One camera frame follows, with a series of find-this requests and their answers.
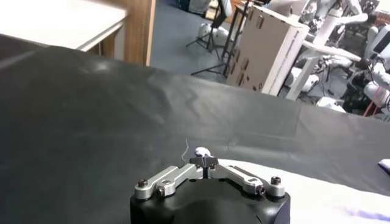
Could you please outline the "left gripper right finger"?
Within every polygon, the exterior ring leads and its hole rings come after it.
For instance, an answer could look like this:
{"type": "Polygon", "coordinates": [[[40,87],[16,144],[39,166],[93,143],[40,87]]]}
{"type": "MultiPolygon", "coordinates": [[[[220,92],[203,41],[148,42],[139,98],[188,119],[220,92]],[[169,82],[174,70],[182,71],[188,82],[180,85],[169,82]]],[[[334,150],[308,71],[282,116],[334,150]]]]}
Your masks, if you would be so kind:
{"type": "Polygon", "coordinates": [[[208,176],[210,178],[231,180],[250,195],[285,196],[285,187],[279,177],[272,177],[270,181],[267,181],[238,166],[222,163],[213,164],[208,170],[208,176]]]}

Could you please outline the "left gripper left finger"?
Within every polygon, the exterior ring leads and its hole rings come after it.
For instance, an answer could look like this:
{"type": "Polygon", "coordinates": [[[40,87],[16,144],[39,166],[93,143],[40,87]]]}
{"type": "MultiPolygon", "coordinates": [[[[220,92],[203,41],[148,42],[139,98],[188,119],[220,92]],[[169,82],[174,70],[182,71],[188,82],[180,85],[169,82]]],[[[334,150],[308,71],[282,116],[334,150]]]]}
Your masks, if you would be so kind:
{"type": "Polygon", "coordinates": [[[138,200],[148,200],[153,195],[170,197],[187,179],[203,178],[204,170],[207,170],[206,156],[191,158],[182,167],[169,166],[149,179],[141,179],[134,187],[134,196],[138,200]]]}

